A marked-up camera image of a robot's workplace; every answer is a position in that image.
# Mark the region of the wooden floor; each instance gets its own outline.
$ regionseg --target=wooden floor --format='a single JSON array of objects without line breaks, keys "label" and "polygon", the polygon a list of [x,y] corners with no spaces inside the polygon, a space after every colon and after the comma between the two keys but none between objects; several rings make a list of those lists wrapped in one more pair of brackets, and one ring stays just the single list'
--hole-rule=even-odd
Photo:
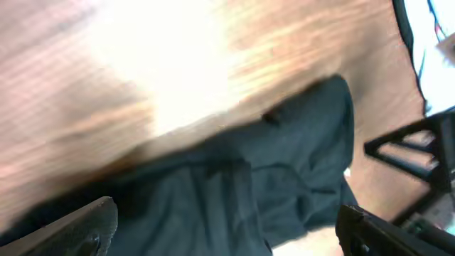
[{"label": "wooden floor", "polygon": [[425,190],[362,144],[422,117],[387,0],[3,0],[0,230],[37,202],[256,119],[340,73],[349,178],[392,218]]}]

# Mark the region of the wood grain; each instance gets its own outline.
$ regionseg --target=wood grain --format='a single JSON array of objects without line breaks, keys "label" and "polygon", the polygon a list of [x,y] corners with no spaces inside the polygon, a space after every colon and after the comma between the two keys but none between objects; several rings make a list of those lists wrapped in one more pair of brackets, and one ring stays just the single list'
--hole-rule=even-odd
[{"label": "wood grain", "polygon": [[254,120],[334,73],[355,101],[349,182],[391,218],[423,188],[361,148],[422,117],[390,1],[2,1],[0,230],[40,201]]}]

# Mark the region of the black object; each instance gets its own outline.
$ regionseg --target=black object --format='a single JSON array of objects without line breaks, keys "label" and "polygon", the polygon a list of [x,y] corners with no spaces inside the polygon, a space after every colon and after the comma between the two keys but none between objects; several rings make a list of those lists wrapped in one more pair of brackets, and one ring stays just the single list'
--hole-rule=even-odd
[{"label": "black object", "polygon": [[271,255],[355,204],[343,175],[353,122],[348,86],[334,76],[263,120],[38,206],[0,246],[111,196],[119,225],[108,255]]},{"label": "black object", "polygon": [[103,197],[0,247],[0,255],[104,256],[116,229],[117,207],[112,198]]},{"label": "black object", "polygon": [[358,206],[341,206],[336,235],[346,256],[449,256],[455,238],[431,225],[409,234]]},{"label": "black object", "polygon": [[[405,137],[417,132],[431,132],[433,140],[427,145],[405,140]],[[431,167],[419,166],[396,156],[380,153],[379,148],[387,143],[431,154],[436,164]],[[455,112],[436,114],[367,142],[365,153],[430,185],[427,195],[393,221],[395,225],[402,225],[414,213],[425,211],[443,195],[452,192],[451,182],[455,175]]]}]

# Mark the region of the brown wooden surface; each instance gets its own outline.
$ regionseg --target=brown wooden surface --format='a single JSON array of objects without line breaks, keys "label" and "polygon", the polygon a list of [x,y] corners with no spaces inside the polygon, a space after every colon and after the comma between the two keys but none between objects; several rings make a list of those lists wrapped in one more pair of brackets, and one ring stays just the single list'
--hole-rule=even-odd
[{"label": "brown wooden surface", "polygon": [[0,230],[333,73],[355,102],[349,182],[362,206],[391,218],[424,190],[362,151],[422,117],[391,1],[1,1]]}]

